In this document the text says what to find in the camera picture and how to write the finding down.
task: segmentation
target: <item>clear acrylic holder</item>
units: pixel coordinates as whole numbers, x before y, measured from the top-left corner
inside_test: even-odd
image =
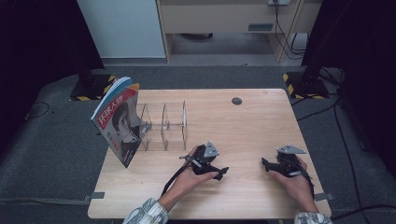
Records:
[[[183,103],[138,104],[141,115],[138,150],[186,150],[187,118]]]

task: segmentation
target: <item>hand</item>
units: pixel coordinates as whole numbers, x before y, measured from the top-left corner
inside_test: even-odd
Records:
[[[194,147],[189,155],[192,156],[196,149],[197,147]],[[216,175],[218,175],[218,172],[196,175],[192,168],[188,167],[177,177],[172,187],[161,196],[158,202],[169,212],[184,195],[201,183],[213,179]]]
[[[306,163],[297,157],[301,166],[306,170]],[[288,192],[289,196],[299,204],[303,212],[318,213],[318,208],[312,198],[311,189],[308,181],[302,176],[297,175],[287,178],[276,171],[269,171],[269,174],[274,177]]]

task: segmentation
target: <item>magazine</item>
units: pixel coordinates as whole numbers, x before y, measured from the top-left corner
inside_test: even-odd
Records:
[[[138,91],[139,84],[129,77],[116,79],[91,117],[125,168],[141,143],[141,119],[136,113]]]

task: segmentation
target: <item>black backdrop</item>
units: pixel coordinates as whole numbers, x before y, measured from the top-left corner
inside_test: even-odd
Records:
[[[377,152],[396,176],[396,4],[349,1],[323,1],[303,65],[346,72],[339,92],[362,147]],[[312,64],[317,50],[325,57]]]
[[[40,89],[81,67],[104,66],[77,1],[0,0],[0,159]]]

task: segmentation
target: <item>sleeve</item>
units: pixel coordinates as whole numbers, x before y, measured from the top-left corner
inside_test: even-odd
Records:
[[[139,208],[136,208],[124,219],[122,224],[165,224],[168,221],[168,212],[155,199],[148,199]]]
[[[321,213],[300,213],[294,224],[332,224],[332,220]]]

